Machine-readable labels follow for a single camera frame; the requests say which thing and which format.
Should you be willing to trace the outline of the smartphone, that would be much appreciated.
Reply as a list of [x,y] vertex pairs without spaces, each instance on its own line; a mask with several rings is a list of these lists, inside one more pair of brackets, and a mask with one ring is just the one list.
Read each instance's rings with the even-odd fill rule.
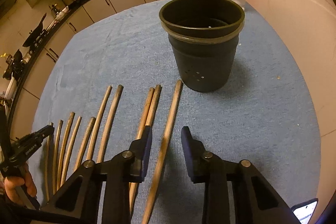
[[300,224],[308,224],[317,204],[318,198],[312,198],[311,200],[292,206],[291,211],[297,217]]

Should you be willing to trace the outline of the black utensil holder cup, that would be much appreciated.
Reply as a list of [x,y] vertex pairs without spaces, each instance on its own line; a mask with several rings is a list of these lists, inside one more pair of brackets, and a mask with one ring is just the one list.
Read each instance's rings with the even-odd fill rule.
[[230,76],[245,12],[232,0],[171,0],[159,11],[183,83],[197,92]]

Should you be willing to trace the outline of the blue towel table cover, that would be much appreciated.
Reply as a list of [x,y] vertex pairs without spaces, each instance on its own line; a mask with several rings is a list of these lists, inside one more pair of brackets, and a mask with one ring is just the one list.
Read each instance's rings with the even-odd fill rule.
[[[149,89],[162,91],[153,123],[145,181],[138,188],[133,223],[141,223],[162,136],[179,79],[174,54],[159,20],[164,1],[107,17],[73,36],[47,81],[32,129],[82,118],[72,151],[76,161],[91,117],[108,86],[123,86],[105,159],[126,150],[137,135]],[[224,160],[247,159],[289,205],[317,194],[320,173],[318,122],[305,80],[285,44],[251,6],[227,83],[199,93],[182,89],[165,169],[151,223],[200,223],[204,186],[191,182],[181,143],[189,127],[205,149]]]

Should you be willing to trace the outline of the wooden chopstick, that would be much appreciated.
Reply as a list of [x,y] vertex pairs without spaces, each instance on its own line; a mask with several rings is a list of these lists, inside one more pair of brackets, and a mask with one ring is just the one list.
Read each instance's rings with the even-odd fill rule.
[[75,143],[75,139],[76,139],[78,129],[80,127],[81,119],[82,119],[82,117],[79,116],[77,121],[76,121],[76,124],[75,124],[74,130],[72,132],[72,135],[71,135],[70,143],[69,143],[69,146],[68,146],[68,149],[67,149],[67,152],[66,152],[64,162],[63,162],[63,170],[62,170],[60,186],[62,186],[66,181],[68,167],[69,167],[69,163],[70,163],[70,158],[71,158],[71,155],[72,155],[72,149],[74,147],[74,143]]
[[114,121],[114,117],[116,115],[118,104],[120,102],[122,91],[123,91],[123,86],[121,84],[119,84],[117,86],[117,90],[114,94],[112,104],[110,106],[110,110],[109,110],[109,113],[108,113],[108,118],[106,120],[106,124],[105,124],[104,131],[103,131],[103,134],[102,134],[101,144],[100,144],[100,148],[99,148],[98,156],[97,156],[97,162],[98,163],[104,161],[104,156],[105,156],[105,153],[106,153],[106,148],[107,148],[110,132],[111,132],[111,129],[112,129],[112,124],[113,124],[113,121]]
[[46,142],[46,153],[45,153],[45,191],[46,191],[46,201],[50,199],[50,191],[49,191],[49,154],[50,154],[50,144],[54,134],[54,129],[51,130]]
[[[157,110],[159,97],[161,94],[161,85],[157,84],[156,87],[151,87],[146,97],[146,101],[143,107],[143,112],[141,115],[141,120],[139,122],[136,140],[142,137],[145,126],[152,126],[155,118],[155,113]],[[133,212],[135,197],[138,191],[137,183],[130,183],[129,185],[129,201],[130,201],[130,212]]]
[[86,130],[85,130],[84,137],[82,139],[82,142],[81,142],[81,145],[80,145],[80,149],[79,149],[79,152],[78,152],[78,155],[77,155],[77,158],[76,158],[75,166],[73,168],[74,172],[78,169],[78,167],[82,163],[82,160],[83,160],[83,157],[84,157],[84,153],[85,153],[85,150],[87,148],[87,144],[88,144],[88,141],[89,141],[89,138],[90,138],[93,126],[95,125],[95,121],[96,121],[95,117],[91,117],[90,120],[89,120],[89,123],[87,125]]
[[136,140],[140,139],[145,129],[145,126],[152,126],[154,120],[154,103],[153,103],[153,96],[156,92],[156,88],[151,87],[147,93],[147,97],[145,100],[145,104],[143,106],[143,111],[141,115],[141,119],[139,122]]
[[182,92],[182,87],[183,87],[182,80],[181,79],[177,80],[171,106],[170,106],[170,110],[169,110],[168,117],[167,117],[166,127],[165,127],[163,137],[162,137],[158,160],[155,166],[153,179],[151,182],[150,191],[147,196],[145,211],[142,217],[142,224],[149,223],[150,217],[153,211],[153,207],[155,204],[155,199],[156,199],[157,191],[159,187],[159,182],[160,182],[161,175],[163,172],[163,166],[165,163],[165,158],[166,158],[167,150],[168,150],[169,143],[170,143],[171,134],[173,132],[174,121],[175,121],[175,117],[177,114],[179,99],[180,99],[181,92]]
[[54,156],[52,162],[52,194],[56,193],[57,172],[58,172],[58,149],[59,149],[60,135],[62,132],[62,126],[63,126],[63,120],[60,119],[56,129],[56,137],[54,142]]
[[66,152],[66,146],[70,134],[70,130],[72,127],[72,123],[74,121],[75,113],[70,112],[70,116],[67,121],[66,129],[64,131],[63,141],[60,149],[60,156],[59,156],[59,164],[58,164],[58,173],[57,173],[57,180],[56,180],[56,190],[60,188],[61,184],[61,178],[62,178],[62,172],[63,172],[63,162],[64,162],[64,156]]
[[88,152],[87,152],[87,156],[86,156],[86,160],[92,160],[93,159],[93,154],[95,151],[95,145],[96,145],[96,140],[97,140],[97,134],[100,128],[100,124],[101,124],[101,120],[102,120],[102,116],[104,114],[105,108],[106,108],[106,104],[108,102],[110,93],[112,91],[112,86],[109,85],[106,89],[104,98],[101,102],[99,111],[97,113],[97,117],[96,117],[96,121],[93,125],[93,129],[92,129],[92,134],[91,134],[91,138],[90,138],[90,142],[89,142],[89,147],[88,147]]

